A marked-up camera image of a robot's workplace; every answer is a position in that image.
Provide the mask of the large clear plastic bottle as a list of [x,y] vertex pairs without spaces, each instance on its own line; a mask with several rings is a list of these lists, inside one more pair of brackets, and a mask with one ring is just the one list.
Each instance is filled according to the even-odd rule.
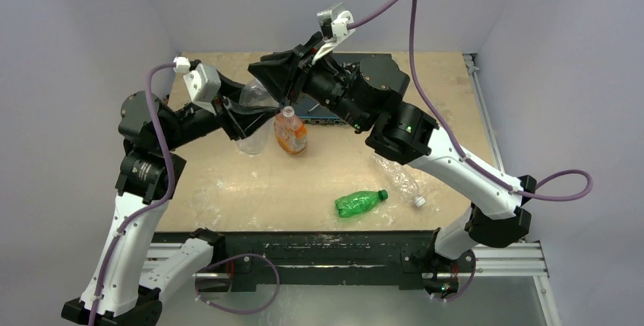
[[[239,99],[240,104],[245,106],[271,106],[279,107],[279,103],[271,97],[260,81],[254,79],[243,89]],[[256,130],[249,138],[237,142],[238,149],[248,155],[258,155],[266,147],[269,141],[269,134],[272,131],[274,116]]]

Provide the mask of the orange label plastic bottle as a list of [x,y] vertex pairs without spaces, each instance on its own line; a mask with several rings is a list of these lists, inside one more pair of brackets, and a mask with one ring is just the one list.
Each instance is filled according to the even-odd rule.
[[300,154],[308,145],[308,132],[292,106],[284,106],[273,123],[280,147],[290,155]]

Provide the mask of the slim clear plastic bottle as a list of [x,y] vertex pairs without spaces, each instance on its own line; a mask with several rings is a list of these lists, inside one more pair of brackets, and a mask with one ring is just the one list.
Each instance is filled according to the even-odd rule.
[[423,207],[427,203],[419,184],[404,166],[378,154],[373,154],[372,159],[403,202],[413,207]]

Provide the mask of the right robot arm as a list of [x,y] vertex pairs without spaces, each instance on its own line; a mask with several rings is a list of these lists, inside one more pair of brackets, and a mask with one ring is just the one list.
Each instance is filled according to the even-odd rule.
[[349,65],[332,55],[314,60],[303,52],[265,55],[249,72],[281,103],[309,96],[367,135],[377,155],[439,179],[464,195],[470,208],[437,231],[426,251],[428,264],[443,271],[477,244],[504,248],[529,232],[531,214],[524,210],[530,176],[507,176],[453,144],[447,130],[422,109],[403,99],[409,76],[388,55],[369,55]]

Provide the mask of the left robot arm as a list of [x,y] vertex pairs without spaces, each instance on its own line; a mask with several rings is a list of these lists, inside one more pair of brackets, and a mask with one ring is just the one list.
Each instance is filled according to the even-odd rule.
[[144,271],[186,165],[175,149],[216,130],[234,141],[248,138],[278,112],[275,106],[241,104],[244,86],[217,72],[189,71],[185,80],[192,98],[182,109],[170,109],[150,87],[123,102],[118,130],[125,155],[109,234],[87,288],[63,305],[63,319],[79,325],[155,325],[169,297],[195,272],[223,268],[232,275],[237,262],[250,258],[247,252],[230,254],[223,235],[196,229],[177,255]]

